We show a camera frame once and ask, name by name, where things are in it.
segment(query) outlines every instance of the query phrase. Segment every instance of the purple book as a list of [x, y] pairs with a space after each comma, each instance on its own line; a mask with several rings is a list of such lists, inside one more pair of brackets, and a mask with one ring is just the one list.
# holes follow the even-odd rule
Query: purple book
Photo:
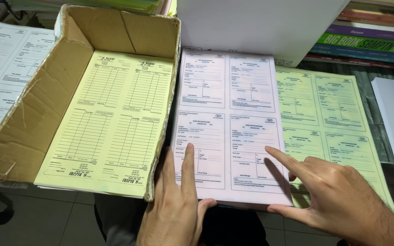
[[326, 32], [365, 38], [383, 38], [394, 40], [394, 27], [380, 26], [350, 21], [334, 21]]

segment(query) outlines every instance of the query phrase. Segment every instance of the yellow form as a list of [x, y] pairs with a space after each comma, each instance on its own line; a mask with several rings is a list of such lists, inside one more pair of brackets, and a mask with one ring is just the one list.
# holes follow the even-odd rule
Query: yellow form
[[[354, 76], [276, 66], [285, 151], [357, 169], [394, 211]], [[290, 182], [294, 206], [311, 202], [299, 179]]]
[[96, 50], [35, 184], [143, 197], [173, 60]]

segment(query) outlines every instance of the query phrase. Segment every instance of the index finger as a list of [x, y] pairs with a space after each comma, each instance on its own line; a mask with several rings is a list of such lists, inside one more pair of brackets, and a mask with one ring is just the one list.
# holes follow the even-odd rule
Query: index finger
[[298, 177], [301, 181], [306, 181], [309, 177], [314, 176], [314, 172], [311, 171], [304, 165], [301, 165], [296, 159], [285, 154], [277, 148], [273, 148], [270, 146], [265, 147], [265, 151], [276, 158], [282, 165], [284, 165], [288, 171], [294, 174], [294, 176]]
[[197, 195], [194, 177], [194, 145], [192, 143], [188, 143], [185, 158], [183, 158], [181, 189], [183, 192]]

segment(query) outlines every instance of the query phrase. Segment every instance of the hand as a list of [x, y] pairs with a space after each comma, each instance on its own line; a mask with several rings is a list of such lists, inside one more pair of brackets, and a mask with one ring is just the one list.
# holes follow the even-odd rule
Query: hand
[[174, 157], [168, 147], [155, 185], [155, 199], [148, 204], [136, 240], [137, 246], [195, 246], [202, 222], [215, 199], [197, 199], [194, 180], [194, 146], [189, 143], [182, 164], [182, 186], [176, 184]]
[[298, 177], [311, 195], [309, 208], [272, 204], [270, 213], [352, 243], [394, 246], [394, 213], [353, 167], [315, 157], [298, 162], [276, 148], [265, 150], [290, 171], [290, 181]]

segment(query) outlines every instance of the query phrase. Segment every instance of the green book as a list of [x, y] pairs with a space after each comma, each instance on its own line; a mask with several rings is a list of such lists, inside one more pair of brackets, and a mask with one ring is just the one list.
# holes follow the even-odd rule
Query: green book
[[394, 53], [394, 41], [380, 38], [324, 33], [317, 43]]

